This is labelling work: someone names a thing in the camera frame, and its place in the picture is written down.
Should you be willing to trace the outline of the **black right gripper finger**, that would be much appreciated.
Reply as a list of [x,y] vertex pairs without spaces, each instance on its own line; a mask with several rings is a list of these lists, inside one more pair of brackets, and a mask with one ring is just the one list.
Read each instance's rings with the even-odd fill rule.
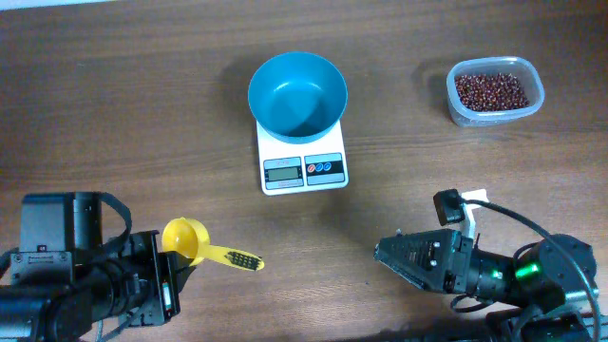
[[374,258],[414,266],[438,266],[449,241],[448,229],[384,237]]
[[437,275],[430,271],[426,271],[418,266],[411,266],[407,263],[401,263],[396,259],[387,257],[375,257],[375,261],[388,267],[394,273],[398,274],[408,283],[419,290],[423,291],[442,291],[443,282]]

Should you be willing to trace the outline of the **yellow plastic measuring scoop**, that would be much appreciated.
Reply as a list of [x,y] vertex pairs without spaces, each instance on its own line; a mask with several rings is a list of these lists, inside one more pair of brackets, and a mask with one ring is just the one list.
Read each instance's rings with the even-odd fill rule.
[[177,252],[197,266],[209,259],[244,271],[261,271],[265,263],[260,256],[231,247],[210,243],[206,227],[193,218],[174,218],[163,229],[161,246],[165,252]]

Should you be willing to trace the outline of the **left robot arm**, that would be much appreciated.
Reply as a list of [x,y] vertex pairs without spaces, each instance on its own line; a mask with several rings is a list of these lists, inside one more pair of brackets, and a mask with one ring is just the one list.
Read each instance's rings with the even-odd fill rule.
[[77,341],[94,324],[118,326],[98,340],[129,328],[161,326],[181,311],[179,294],[194,272],[191,259],[161,252],[156,232],[130,236],[101,259],[77,264],[71,252],[11,251],[1,258],[10,283],[1,288],[4,341]]

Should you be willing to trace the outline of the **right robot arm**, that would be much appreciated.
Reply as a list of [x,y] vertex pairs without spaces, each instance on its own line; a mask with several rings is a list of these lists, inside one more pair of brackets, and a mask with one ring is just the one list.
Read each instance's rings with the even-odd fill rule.
[[374,250],[414,287],[450,295],[450,308],[470,314],[495,303],[505,310],[424,341],[590,341],[594,318],[580,279],[547,240],[524,245],[513,256],[481,250],[451,229],[384,237]]

